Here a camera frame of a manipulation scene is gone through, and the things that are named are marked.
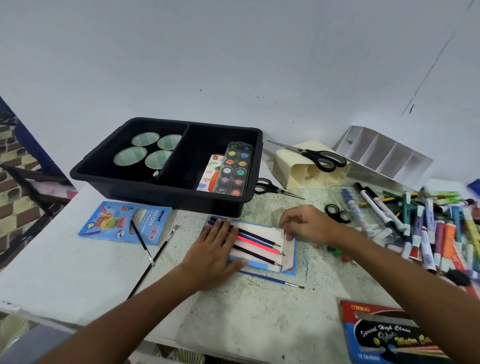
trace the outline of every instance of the green round lid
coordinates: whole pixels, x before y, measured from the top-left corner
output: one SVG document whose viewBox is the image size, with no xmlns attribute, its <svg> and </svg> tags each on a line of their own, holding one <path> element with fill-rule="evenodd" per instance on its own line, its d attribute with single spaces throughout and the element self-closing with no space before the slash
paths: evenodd
<svg viewBox="0 0 480 364">
<path fill-rule="evenodd" d="M 179 134 L 165 135 L 164 137 L 160 138 L 160 140 L 157 142 L 157 145 L 161 149 L 174 150 L 180 139 L 181 135 Z"/>
<path fill-rule="evenodd" d="M 165 165 L 170 154 L 172 154 L 172 152 L 169 150 L 158 150 L 145 158 L 145 164 L 153 170 L 160 170 Z"/>
<path fill-rule="evenodd" d="M 132 138 L 132 144 L 134 146 L 149 146 L 152 143 L 155 143 L 160 136 L 154 132 L 146 132 L 138 134 Z"/>
<path fill-rule="evenodd" d="M 142 146 L 131 146 L 117 153 L 113 163 L 125 167 L 140 162 L 147 155 L 147 150 Z"/>
</svg>

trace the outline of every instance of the hand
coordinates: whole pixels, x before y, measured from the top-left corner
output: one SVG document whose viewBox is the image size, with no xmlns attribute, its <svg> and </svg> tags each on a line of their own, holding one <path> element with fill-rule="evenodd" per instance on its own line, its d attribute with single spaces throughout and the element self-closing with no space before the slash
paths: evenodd
<svg viewBox="0 0 480 364">
<path fill-rule="evenodd" d="M 227 237 L 230 224 L 228 218 L 225 223 L 217 219 L 214 226 L 207 225 L 179 264 L 200 291 L 222 284 L 248 264 L 246 259 L 227 261 L 238 233 L 238 227 L 234 227 Z"/>
<path fill-rule="evenodd" d="M 289 241 L 298 234 L 312 243 L 325 245 L 332 244 L 339 231 L 344 228 L 313 205 L 289 208 L 283 213 L 279 225 Z"/>
</svg>

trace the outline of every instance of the person's left hand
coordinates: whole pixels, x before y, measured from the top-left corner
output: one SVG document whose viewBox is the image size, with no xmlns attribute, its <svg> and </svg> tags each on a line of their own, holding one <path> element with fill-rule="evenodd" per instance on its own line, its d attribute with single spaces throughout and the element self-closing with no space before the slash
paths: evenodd
<svg viewBox="0 0 480 364">
<path fill-rule="evenodd" d="M 248 264 L 246 259 L 228 263 L 228 254 L 238 233 L 238 227 L 234 227 L 227 237 L 230 224 L 231 219 L 228 218 L 225 223 L 217 219 L 214 226 L 207 225 L 179 264 L 198 290 L 206 291 L 222 284 Z"/>
</svg>

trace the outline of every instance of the forearm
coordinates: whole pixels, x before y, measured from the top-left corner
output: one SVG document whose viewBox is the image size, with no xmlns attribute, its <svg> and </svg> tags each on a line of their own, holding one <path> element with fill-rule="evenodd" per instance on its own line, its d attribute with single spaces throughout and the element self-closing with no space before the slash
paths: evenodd
<svg viewBox="0 0 480 364">
<path fill-rule="evenodd" d="M 452 359 L 469 363 L 480 357 L 475 333 L 480 301 L 353 229 L 338 229 L 335 245 L 376 279 Z"/>
<path fill-rule="evenodd" d="M 165 316 L 195 292 L 195 284 L 176 267 L 75 333 L 38 364 L 123 363 Z"/>
</svg>

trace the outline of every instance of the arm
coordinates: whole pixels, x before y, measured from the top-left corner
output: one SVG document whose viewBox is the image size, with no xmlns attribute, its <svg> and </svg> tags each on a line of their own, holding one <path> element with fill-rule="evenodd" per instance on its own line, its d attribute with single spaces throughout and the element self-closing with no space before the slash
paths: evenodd
<svg viewBox="0 0 480 364">
<path fill-rule="evenodd" d="M 312 205 L 287 210 L 280 227 L 313 243 L 338 248 L 362 266 L 457 363 L 480 358 L 480 301 L 458 287 L 385 249 Z"/>
<path fill-rule="evenodd" d="M 175 307 L 199 290 L 221 284 L 246 264 L 227 262 L 238 229 L 217 220 L 192 244 L 184 260 L 150 287 L 108 311 L 53 349 L 37 364 L 123 363 Z"/>
</svg>

